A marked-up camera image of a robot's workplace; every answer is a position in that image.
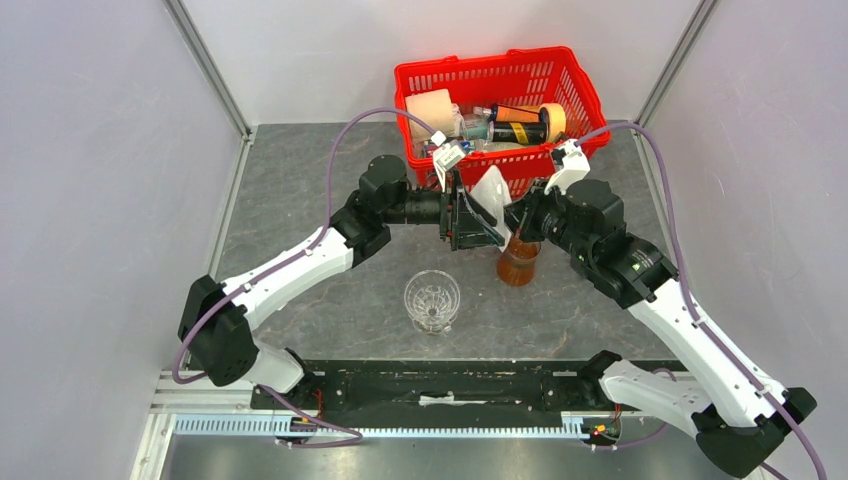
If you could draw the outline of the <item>white paper coffee filter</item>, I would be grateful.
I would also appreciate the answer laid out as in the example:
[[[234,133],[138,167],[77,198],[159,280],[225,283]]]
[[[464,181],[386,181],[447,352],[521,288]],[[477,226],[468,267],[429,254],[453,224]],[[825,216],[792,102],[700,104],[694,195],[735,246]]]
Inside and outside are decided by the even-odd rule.
[[[501,237],[497,246],[503,252],[512,237],[504,217],[504,207],[512,203],[512,198],[500,169],[490,166],[471,188],[470,196],[494,218],[494,231]]]

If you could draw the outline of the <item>clear glass dripper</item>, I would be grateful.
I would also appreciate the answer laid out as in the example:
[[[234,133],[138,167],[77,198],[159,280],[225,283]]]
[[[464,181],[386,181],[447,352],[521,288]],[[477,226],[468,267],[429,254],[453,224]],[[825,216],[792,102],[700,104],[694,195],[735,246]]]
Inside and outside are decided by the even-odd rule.
[[[423,270],[407,282],[403,298],[412,325],[422,333],[439,335],[452,329],[461,303],[461,292],[450,274],[441,270]]]

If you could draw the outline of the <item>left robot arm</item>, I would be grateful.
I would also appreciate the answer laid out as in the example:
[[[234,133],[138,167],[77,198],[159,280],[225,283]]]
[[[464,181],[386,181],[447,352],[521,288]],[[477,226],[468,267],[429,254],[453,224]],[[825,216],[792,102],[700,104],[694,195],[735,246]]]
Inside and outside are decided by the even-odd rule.
[[[217,387],[246,379],[275,390],[290,408],[307,405],[314,383],[289,349],[262,346],[256,330],[314,285],[349,271],[391,239],[393,224],[436,225],[453,250],[503,248],[510,203],[501,171],[490,167],[468,187],[453,168],[438,189],[414,188],[396,156],[372,159],[345,204],[296,247],[223,282],[204,275],[188,290],[177,335],[201,377]]]

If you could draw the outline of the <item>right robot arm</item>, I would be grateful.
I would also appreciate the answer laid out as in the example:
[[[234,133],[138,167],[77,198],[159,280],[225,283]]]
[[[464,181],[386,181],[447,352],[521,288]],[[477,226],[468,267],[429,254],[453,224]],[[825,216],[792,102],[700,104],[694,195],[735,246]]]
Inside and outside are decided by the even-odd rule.
[[[505,207],[504,219],[520,240],[566,251],[580,275],[647,326],[692,376],[674,381],[602,352],[593,360],[596,371],[577,382],[588,408],[614,402],[656,417],[736,478],[763,467],[816,408],[806,389],[783,386],[732,344],[684,292],[670,259],[628,232],[623,201],[606,182],[533,186]]]

